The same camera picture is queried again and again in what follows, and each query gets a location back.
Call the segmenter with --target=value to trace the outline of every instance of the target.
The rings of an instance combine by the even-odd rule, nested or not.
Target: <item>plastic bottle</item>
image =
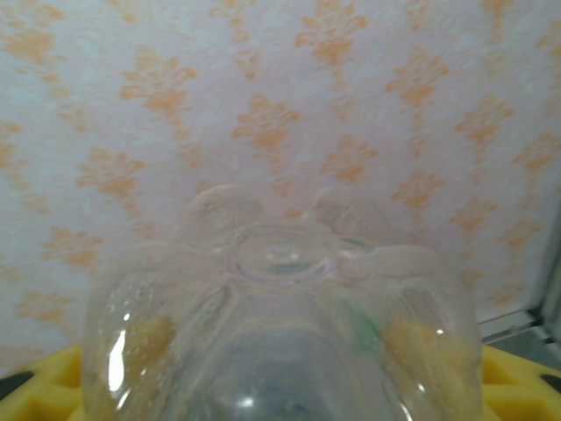
[[[92,421],[481,418],[468,291],[349,189],[299,219],[235,185],[196,196],[174,242],[104,272],[83,352]]]

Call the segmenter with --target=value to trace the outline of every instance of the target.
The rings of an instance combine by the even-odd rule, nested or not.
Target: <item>wallpaper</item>
[[[297,217],[374,196],[485,320],[561,186],[557,0],[3,0],[0,370],[79,340],[105,261],[239,182]]]

